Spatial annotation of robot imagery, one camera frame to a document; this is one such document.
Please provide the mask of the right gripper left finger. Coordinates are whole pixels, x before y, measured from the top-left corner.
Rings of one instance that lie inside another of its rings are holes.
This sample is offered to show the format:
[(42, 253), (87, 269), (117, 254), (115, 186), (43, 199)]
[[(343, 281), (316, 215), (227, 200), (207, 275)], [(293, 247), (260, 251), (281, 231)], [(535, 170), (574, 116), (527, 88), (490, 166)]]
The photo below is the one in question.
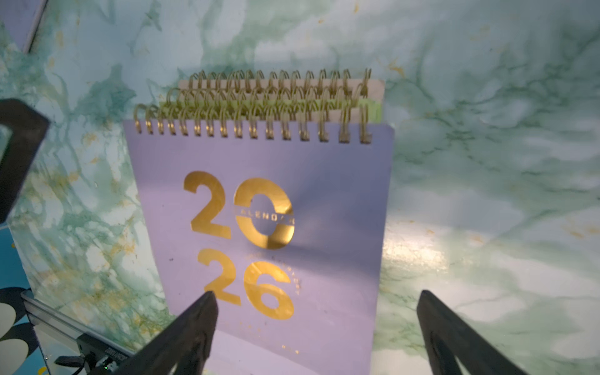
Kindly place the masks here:
[(200, 374), (209, 359), (219, 309), (214, 292), (204, 293), (117, 374)]

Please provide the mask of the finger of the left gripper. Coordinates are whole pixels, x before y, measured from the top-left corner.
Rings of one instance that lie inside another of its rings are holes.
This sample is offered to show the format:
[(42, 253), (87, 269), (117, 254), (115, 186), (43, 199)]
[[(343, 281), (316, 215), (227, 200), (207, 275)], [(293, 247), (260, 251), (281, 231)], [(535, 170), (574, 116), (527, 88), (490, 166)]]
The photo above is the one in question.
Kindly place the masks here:
[(12, 132), (1, 160), (2, 223), (18, 199), (50, 123), (47, 117), (21, 100), (1, 100), (1, 125)]

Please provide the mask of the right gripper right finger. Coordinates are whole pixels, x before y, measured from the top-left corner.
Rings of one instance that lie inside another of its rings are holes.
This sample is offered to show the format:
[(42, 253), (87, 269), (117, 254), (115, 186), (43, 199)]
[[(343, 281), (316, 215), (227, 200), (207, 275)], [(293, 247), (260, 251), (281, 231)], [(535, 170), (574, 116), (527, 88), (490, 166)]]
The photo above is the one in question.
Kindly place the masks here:
[(526, 374), (432, 292), (420, 293), (417, 316), (433, 374)]

